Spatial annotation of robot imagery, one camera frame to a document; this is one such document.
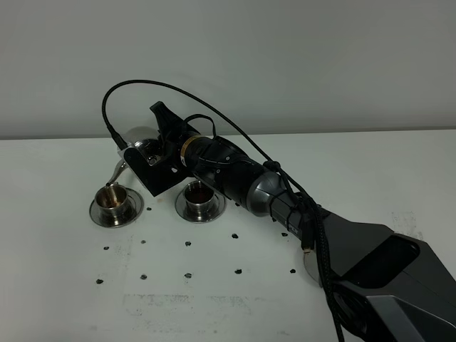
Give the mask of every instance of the metal cup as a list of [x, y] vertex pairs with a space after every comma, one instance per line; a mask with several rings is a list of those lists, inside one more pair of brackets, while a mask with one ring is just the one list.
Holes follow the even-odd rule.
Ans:
[[93, 201], [95, 223], [104, 227], [120, 227], [135, 216], [135, 208], [128, 197], [128, 190], [119, 184], [102, 187]]
[[189, 183], [184, 188], [184, 198], [187, 210], [202, 217], [214, 206], [214, 191], [202, 184], [199, 180]]

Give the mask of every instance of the gray wall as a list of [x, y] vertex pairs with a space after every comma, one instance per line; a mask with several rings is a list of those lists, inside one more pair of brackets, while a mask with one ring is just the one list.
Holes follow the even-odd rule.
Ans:
[[[456, 125], [455, 42], [455, 0], [3, 0], [0, 137], [104, 135], [129, 78], [250, 133]], [[108, 112], [154, 125], [156, 100], [207, 113], [147, 85]]]

